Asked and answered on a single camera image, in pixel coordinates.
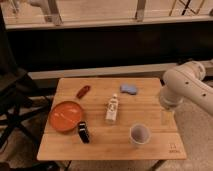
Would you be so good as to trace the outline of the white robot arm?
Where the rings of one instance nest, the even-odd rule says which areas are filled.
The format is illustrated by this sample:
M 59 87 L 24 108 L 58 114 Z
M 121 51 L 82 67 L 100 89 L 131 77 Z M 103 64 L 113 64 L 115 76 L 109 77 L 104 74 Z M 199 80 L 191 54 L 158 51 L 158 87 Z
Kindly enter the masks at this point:
M 166 110 L 190 100 L 213 117 L 213 88 L 203 82 L 206 69 L 201 62 L 189 61 L 168 69 L 163 74 L 164 86 L 159 91 L 159 103 Z

